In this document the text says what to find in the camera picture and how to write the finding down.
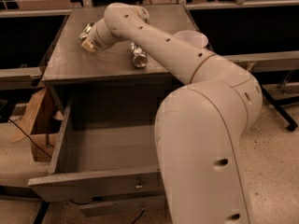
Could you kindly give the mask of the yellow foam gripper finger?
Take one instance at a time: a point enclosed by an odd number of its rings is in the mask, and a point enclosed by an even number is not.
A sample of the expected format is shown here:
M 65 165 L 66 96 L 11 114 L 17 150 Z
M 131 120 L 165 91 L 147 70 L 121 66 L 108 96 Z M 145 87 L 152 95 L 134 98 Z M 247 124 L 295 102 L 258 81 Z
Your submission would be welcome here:
M 93 45 L 93 43 L 88 38 L 82 40 L 81 46 L 89 52 L 97 51 L 96 47 Z

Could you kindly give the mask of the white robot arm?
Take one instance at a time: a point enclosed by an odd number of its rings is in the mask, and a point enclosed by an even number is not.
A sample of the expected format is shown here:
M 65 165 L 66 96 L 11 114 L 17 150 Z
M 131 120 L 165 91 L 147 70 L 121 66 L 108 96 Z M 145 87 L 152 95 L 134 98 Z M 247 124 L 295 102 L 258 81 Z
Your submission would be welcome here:
M 258 118 L 261 87 L 247 70 L 149 24 L 143 7 L 112 3 L 82 46 L 130 40 L 182 82 L 161 103 L 155 144 L 173 224 L 257 224 L 240 137 Z

